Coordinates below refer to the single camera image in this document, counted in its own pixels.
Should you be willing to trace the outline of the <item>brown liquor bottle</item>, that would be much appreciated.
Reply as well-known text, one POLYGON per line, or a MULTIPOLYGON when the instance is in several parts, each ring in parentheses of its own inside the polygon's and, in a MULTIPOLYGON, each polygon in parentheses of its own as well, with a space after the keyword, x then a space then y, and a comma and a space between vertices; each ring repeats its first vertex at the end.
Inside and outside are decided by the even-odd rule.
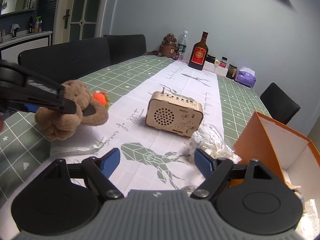
POLYGON ((202 37, 200 42, 197 42, 191 53, 191 57, 188 63, 188 66, 197 70, 202 70, 204 66, 204 62, 206 60, 208 54, 208 46, 206 44, 206 40, 208 37, 207 32, 202 33, 202 37))

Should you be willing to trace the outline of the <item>black chair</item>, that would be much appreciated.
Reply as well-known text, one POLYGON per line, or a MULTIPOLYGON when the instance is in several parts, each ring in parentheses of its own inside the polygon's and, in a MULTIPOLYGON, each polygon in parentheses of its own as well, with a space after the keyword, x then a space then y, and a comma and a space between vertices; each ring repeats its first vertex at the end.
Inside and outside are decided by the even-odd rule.
POLYGON ((111 65, 105 37, 25 50, 18 64, 58 83, 76 80, 111 65))
POLYGON ((260 100, 271 117, 284 125, 287 125, 300 110, 300 105, 294 102, 274 82, 261 94, 260 100))
POLYGON ((112 65, 142 56, 146 53, 146 40, 143 34, 104 35, 107 39, 112 65))

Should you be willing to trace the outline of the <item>white table runner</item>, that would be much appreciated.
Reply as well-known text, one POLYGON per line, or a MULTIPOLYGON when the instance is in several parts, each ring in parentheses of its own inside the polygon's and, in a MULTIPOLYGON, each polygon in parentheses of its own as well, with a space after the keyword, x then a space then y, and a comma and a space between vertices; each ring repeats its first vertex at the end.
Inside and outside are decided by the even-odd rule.
MULTIPOLYGON (((157 89, 157 85, 151 85, 153 92, 162 91, 157 89)), ((139 100, 139 96, 144 95, 144 91, 136 88, 129 95, 123 97, 124 105, 120 107, 119 113, 109 113, 106 124, 98 127, 82 126, 71 138, 65 141, 53 143, 56 147, 89 147, 93 144, 101 144, 102 147, 95 152, 96 157, 104 155, 113 147, 121 147, 123 144, 137 142, 144 149, 150 149, 157 154, 168 154, 171 158, 180 157, 185 153, 188 139, 173 133, 159 131, 151 128, 145 123, 145 116, 148 103, 144 104, 139 100)), ((220 132, 218 125, 213 122, 203 122, 214 125, 220 132)), ((7 205, 1 205, 1 236, 11 238, 17 233, 16 225, 12 219, 10 207, 18 192, 26 186, 43 168, 51 161, 52 156, 42 163, 31 176, 20 185, 9 198, 7 205)))

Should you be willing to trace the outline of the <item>clear bag of white items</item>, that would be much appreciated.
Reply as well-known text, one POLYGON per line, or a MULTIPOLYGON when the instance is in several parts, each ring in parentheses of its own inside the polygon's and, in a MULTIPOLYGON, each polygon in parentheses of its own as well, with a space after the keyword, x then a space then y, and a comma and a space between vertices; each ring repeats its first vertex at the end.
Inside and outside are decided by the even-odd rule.
POLYGON ((202 124, 189 139, 189 161, 195 164, 195 151, 200 148, 206 155, 217 159, 227 158, 237 164, 242 161, 235 151, 225 143, 223 136, 212 124, 202 124))

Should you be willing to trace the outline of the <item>brown plush toy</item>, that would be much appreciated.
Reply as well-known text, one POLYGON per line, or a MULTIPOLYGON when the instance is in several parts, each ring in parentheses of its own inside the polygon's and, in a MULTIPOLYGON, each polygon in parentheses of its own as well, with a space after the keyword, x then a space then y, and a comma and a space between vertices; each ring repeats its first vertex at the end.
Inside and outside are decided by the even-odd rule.
POLYGON ((93 98, 81 81, 69 80, 64 87, 64 105, 61 110, 39 108, 35 121, 43 135, 50 141, 70 138, 78 126, 100 126, 108 120, 108 109, 93 98))

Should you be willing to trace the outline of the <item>white crinkled cloth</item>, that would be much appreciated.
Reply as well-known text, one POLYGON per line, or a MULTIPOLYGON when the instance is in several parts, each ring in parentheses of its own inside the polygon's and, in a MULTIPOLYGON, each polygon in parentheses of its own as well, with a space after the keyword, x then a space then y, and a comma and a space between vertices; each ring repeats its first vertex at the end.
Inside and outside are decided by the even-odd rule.
POLYGON ((289 182, 286 182, 286 185, 300 199, 303 206, 303 215, 298 223, 296 232, 304 239, 316 239, 319 236, 319 216, 315 200, 304 200, 300 192, 301 186, 295 186, 289 182))

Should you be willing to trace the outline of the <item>white box stand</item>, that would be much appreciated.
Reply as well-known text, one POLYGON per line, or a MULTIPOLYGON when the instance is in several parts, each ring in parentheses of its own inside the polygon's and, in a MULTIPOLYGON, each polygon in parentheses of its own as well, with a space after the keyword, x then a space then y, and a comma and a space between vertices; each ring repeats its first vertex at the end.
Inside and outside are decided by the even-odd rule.
POLYGON ((224 77, 226 77, 227 72, 228 72, 227 68, 216 66, 215 64, 208 62, 208 61, 204 62, 203 68, 209 72, 213 72, 217 75, 224 76, 224 77))

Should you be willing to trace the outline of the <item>glass panel door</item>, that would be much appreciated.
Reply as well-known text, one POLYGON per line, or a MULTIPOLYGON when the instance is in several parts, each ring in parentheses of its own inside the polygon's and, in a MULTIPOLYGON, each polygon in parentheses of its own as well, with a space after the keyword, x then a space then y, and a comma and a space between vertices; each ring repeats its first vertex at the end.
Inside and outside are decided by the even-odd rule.
POLYGON ((106 0, 57 0, 53 44, 101 35, 106 0))

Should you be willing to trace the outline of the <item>small red label bottle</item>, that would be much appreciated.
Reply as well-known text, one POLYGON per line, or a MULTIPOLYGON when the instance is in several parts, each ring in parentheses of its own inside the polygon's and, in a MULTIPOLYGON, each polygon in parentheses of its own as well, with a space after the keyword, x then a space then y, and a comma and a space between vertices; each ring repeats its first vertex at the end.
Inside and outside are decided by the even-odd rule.
POLYGON ((227 58, 223 56, 220 61, 220 67, 226 68, 226 66, 227 66, 227 58))

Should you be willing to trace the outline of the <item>wooden radio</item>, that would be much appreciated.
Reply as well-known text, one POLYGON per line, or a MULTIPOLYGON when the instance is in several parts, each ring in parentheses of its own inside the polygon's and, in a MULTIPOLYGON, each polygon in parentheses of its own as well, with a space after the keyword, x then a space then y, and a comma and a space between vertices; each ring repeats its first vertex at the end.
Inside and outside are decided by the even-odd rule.
POLYGON ((156 91, 148 103, 145 123, 189 138, 198 130, 203 117, 203 108, 199 102, 165 91, 156 91))

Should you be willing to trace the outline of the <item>dark glass jar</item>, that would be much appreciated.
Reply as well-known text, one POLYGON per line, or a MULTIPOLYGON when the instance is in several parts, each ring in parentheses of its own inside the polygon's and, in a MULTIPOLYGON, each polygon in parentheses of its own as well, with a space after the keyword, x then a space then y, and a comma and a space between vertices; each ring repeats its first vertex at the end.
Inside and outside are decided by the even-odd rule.
POLYGON ((231 79, 231 80, 234 80, 236 72, 237 72, 237 69, 238 68, 236 66, 234 66, 232 64, 229 64, 226 77, 231 79))

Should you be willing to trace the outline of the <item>black chair near left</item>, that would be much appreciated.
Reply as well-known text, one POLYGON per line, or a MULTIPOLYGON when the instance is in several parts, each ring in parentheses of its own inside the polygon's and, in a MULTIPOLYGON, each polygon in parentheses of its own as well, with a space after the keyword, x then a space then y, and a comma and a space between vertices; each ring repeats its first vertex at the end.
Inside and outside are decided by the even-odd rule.
POLYGON ((18 64, 58 83, 76 80, 111 65, 105 37, 25 50, 18 64))

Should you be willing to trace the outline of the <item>clear water bottle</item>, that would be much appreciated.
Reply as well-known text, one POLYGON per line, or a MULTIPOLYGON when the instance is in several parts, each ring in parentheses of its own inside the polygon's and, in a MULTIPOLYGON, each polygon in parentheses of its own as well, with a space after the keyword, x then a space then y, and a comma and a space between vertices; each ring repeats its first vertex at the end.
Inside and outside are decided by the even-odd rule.
POLYGON ((178 59, 180 61, 182 61, 184 58, 185 50, 187 47, 187 36, 188 36, 188 31, 184 30, 183 34, 178 39, 178 43, 177 43, 178 53, 179 53, 178 59))

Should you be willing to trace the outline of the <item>white drawer cabinet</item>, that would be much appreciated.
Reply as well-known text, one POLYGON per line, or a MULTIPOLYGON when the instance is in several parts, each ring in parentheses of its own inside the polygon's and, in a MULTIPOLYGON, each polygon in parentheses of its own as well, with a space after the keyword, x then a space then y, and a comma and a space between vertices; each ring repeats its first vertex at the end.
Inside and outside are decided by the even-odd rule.
POLYGON ((18 56, 25 50, 52 45, 52 31, 24 34, 12 37, 1 43, 1 60, 18 62, 18 56))

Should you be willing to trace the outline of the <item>orange knitted strawberry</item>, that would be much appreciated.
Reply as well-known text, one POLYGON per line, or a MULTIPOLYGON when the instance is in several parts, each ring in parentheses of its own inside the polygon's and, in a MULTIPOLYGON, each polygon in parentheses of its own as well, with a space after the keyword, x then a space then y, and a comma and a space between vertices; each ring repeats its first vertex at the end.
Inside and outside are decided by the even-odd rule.
POLYGON ((100 102, 106 109, 109 109, 110 107, 110 98, 107 93, 99 92, 94 93, 93 98, 100 102))

